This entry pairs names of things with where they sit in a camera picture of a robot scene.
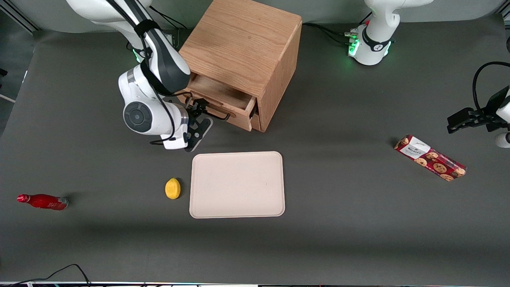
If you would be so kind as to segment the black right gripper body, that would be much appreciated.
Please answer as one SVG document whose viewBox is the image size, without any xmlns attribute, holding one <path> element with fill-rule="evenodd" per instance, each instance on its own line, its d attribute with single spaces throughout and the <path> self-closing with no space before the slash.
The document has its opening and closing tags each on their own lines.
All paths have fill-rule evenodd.
<svg viewBox="0 0 510 287">
<path fill-rule="evenodd" d="M 200 123 L 197 121 L 193 121 L 191 119 L 191 110 L 192 110 L 191 104 L 186 104 L 184 106 L 187 114 L 188 114 L 188 123 L 187 123 L 187 130 L 186 130 L 186 136 L 202 136 L 202 132 L 200 130 Z"/>
</svg>

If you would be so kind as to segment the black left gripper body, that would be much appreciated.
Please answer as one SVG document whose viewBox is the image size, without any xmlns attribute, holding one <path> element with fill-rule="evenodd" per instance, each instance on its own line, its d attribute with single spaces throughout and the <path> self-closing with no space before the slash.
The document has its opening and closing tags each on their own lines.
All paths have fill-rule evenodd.
<svg viewBox="0 0 510 287">
<path fill-rule="evenodd" d="M 486 106 L 481 108 L 477 102 L 477 127 L 485 126 L 488 132 L 497 129 L 509 129 L 509 87 L 504 87 L 492 95 Z"/>
</svg>

